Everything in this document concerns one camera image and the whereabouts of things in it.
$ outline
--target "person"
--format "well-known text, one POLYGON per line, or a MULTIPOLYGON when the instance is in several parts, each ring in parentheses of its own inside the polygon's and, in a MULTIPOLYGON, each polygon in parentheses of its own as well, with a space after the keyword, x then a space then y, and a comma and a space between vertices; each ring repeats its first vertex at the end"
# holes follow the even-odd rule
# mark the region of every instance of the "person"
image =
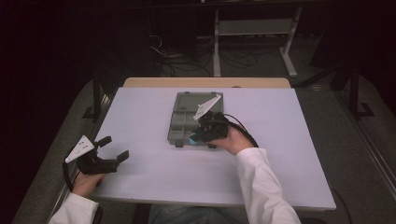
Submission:
MULTIPOLYGON (((223 147, 235 155, 248 222, 250 224, 301 223, 296 212, 285 199, 282 187, 270 167, 266 149, 253 147, 239 131, 231 126, 228 128, 228 136, 226 138, 213 140, 210 143, 223 147)), ((100 179, 100 177, 93 176, 89 178, 84 175, 80 179, 77 178, 77 191, 73 190, 59 211, 52 217, 54 220, 51 223, 92 223, 97 203, 86 201, 87 199, 82 197, 89 195, 97 182, 95 180, 100 179), (78 208, 73 208, 71 204, 75 204, 78 208)), ((213 213, 208 213, 209 210, 205 207, 200 209, 199 207, 186 206, 170 207, 162 205, 152 206, 148 223, 183 223, 183 221, 186 221, 184 223, 195 223, 192 220, 198 220, 196 217, 200 215, 204 216, 204 218, 199 218, 199 221, 205 220, 205 223, 224 223, 225 221, 235 223, 237 219, 232 216, 239 217, 240 215, 240 213, 235 215, 235 213, 227 214, 224 211, 220 211, 223 216, 226 214, 226 216, 232 217, 221 219, 219 216, 213 216, 213 213), (180 218, 184 214, 190 216, 192 212, 195 215, 189 217, 189 221, 187 221, 187 218, 180 218)))

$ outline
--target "white shirt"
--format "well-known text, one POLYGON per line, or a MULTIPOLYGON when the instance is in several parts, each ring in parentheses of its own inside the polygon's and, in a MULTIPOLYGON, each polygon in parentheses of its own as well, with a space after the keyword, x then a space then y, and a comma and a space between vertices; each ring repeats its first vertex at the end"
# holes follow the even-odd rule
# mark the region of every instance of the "white shirt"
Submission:
MULTIPOLYGON (((301 223, 284 198, 265 149, 246 148, 236 155, 236 161, 250 224, 301 223)), ((91 224, 97 206, 98 203, 70 194, 49 223, 91 224)))

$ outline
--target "white table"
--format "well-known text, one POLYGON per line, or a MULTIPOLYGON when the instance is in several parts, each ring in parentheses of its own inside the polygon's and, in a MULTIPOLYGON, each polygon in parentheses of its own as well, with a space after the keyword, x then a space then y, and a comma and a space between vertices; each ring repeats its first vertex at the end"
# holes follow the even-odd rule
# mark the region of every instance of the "white table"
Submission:
POLYGON ((218 148, 168 143, 172 109, 179 91, 219 91, 224 112, 241 120, 260 147, 290 204, 334 209, 298 99, 293 89, 121 88, 96 138, 113 142, 99 149, 102 159, 124 150, 131 157, 94 192, 94 197, 144 203, 243 205, 235 160, 218 148))

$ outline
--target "gray floor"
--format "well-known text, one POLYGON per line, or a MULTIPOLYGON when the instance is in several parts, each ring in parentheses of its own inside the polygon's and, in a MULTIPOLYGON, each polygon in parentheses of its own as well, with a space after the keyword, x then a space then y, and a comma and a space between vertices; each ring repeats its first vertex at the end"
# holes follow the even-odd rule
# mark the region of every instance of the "gray floor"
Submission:
MULTIPOLYGON (((226 62, 220 59, 221 73, 224 77, 286 77, 290 83, 298 83, 312 77, 320 69, 310 67, 309 62, 315 51, 318 39, 297 37, 290 50, 290 57, 294 62, 297 78, 289 78, 287 70, 280 58, 276 46, 282 42, 278 37, 267 37, 266 43, 257 45, 253 40, 243 39, 243 52, 252 48, 257 62, 248 68, 235 68, 241 63, 254 63, 253 57, 238 59, 230 46, 238 46, 234 42, 222 42, 221 53, 240 63, 226 62)), ((206 54, 200 60, 204 64, 210 60, 206 54)), ((186 65, 179 65, 185 69, 192 69, 186 65)), ((212 63, 205 67, 210 73, 213 71, 212 63)), ((207 77, 203 69, 183 71, 175 69, 174 75, 180 77, 207 77)), ((364 144, 354 122, 348 112, 340 104, 338 94, 329 89, 331 76, 325 77, 315 85, 305 89, 296 90, 304 116, 311 132, 319 160, 324 173, 346 202, 354 223, 396 223, 396 202, 391 195, 382 176, 373 163, 369 150, 364 144)), ((341 95, 347 96, 346 88, 341 95)), ((375 88, 364 78, 361 79, 361 100, 368 103, 374 110, 375 117, 363 118, 361 124, 367 129, 381 154, 393 171, 396 171, 396 119, 382 103, 375 88)), ((82 119, 87 106, 92 104, 91 84, 81 91, 64 124, 49 150, 35 181, 30 187, 21 208, 13 223, 45 223, 53 205, 58 200, 58 195, 64 187, 61 161, 67 149, 73 146, 82 134, 87 134, 93 127, 89 119, 82 119)), ((348 223, 347 210, 341 204, 336 194, 333 195, 337 209, 326 212, 299 211, 300 217, 320 217, 329 224, 348 223)), ((135 205, 132 203, 100 202, 105 210, 103 224, 131 223, 134 216, 135 205)))

